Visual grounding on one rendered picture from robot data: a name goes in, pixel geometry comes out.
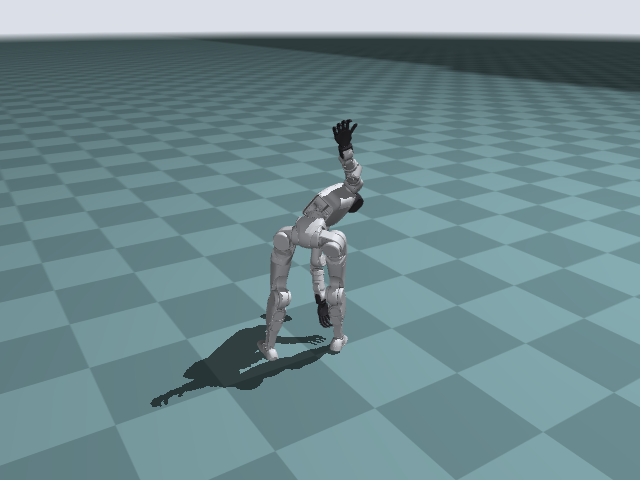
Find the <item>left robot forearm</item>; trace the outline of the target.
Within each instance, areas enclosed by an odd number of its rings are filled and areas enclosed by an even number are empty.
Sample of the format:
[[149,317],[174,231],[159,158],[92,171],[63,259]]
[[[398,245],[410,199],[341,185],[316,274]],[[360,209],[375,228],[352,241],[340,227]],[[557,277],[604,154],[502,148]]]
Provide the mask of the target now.
[[322,302],[325,300],[324,269],[312,266],[310,261],[310,272],[313,279],[314,297],[318,294]]

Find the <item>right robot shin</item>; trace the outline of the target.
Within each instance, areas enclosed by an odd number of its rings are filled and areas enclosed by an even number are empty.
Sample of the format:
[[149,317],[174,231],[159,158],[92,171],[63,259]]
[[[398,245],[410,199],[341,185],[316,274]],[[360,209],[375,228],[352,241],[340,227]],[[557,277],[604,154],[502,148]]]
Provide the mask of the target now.
[[333,325],[334,338],[343,337],[343,320],[346,310],[346,296],[344,288],[340,288],[337,296],[337,306],[328,304],[328,314]]

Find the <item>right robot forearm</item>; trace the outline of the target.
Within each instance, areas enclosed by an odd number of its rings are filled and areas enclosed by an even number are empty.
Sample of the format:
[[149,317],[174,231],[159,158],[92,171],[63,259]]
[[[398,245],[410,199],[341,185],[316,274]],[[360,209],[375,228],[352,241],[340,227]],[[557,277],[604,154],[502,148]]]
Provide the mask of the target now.
[[344,169],[344,171],[347,172],[347,173],[354,172],[357,169],[357,165],[360,165],[360,164],[357,163],[357,161],[353,158],[352,149],[343,151],[343,156],[344,156],[344,159],[342,159],[340,157],[340,155],[339,155],[338,159],[341,162],[341,165],[342,165],[342,168]]

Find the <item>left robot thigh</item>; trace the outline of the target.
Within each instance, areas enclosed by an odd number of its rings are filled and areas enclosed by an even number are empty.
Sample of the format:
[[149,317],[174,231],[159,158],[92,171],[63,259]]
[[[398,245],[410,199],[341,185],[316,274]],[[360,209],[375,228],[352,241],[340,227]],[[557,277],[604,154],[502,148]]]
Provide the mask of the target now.
[[270,266],[270,293],[276,290],[279,294],[278,308],[285,308],[290,304],[291,293],[286,288],[291,260],[296,248],[291,235],[294,226],[280,228],[273,237],[273,251]]

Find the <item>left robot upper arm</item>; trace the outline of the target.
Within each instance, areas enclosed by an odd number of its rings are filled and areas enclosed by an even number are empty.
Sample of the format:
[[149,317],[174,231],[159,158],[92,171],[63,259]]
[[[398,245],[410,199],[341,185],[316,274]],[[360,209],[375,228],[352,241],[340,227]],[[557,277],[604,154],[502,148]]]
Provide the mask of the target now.
[[[329,230],[330,226],[326,227],[327,231]],[[312,252],[311,252],[311,264],[314,267],[324,267],[326,265],[326,258],[325,255],[322,254],[322,247],[321,248],[311,248]]]

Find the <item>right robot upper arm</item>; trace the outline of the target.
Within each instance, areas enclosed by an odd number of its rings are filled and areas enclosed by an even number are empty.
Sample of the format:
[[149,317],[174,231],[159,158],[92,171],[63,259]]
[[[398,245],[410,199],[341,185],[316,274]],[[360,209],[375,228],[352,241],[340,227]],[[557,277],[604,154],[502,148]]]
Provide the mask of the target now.
[[354,172],[345,172],[346,179],[344,181],[344,185],[351,193],[357,193],[363,186],[363,181],[360,178],[361,171],[362,167],[357,165],[357,169]]

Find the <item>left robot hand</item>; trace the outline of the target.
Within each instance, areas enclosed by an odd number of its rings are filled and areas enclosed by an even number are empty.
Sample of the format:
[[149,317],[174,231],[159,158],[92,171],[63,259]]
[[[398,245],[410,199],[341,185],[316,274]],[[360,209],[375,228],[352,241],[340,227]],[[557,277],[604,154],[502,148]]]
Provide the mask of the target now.
[[318,294],[315,295],[315,299],[316,299],[316,303],[318,304],[318,316],[319,316],[320,324],[324,328],[333,326],[329,322],[330,321],[330,317],[329,317],[329,314],[328,314],[328,304],[326,303],[326,299],[321,302],[321,298],[320,298],[320,296]]

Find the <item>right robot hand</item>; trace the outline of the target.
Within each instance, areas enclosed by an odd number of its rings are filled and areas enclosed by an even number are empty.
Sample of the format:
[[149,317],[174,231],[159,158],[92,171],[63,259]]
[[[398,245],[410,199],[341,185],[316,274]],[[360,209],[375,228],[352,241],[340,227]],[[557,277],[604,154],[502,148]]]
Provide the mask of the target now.
[[[357,123],[355,123],[351,130],[349,130],[349,123],[352,122],[351,119],[348,120],[343,120],[341,121],[341,123],[337,124],[337,127],[332,127],[333,133],[334,133],[334,138],[336,140],[336,142],[339,144],[338,149],[339,149],[339,154],[340,157],[342,159],[344,159],[343,156],[343,151],[352,149],[353,151],[353,147],[352,147],[352,143],[350,143],[352,137],[352,133],[354,131],[354,129],[357,127]],[[345,128],[345,123],[346,123],[346,128]],[[341,126],[341,128],[340,128]],[[338,132],[337,132],[337,131]]]

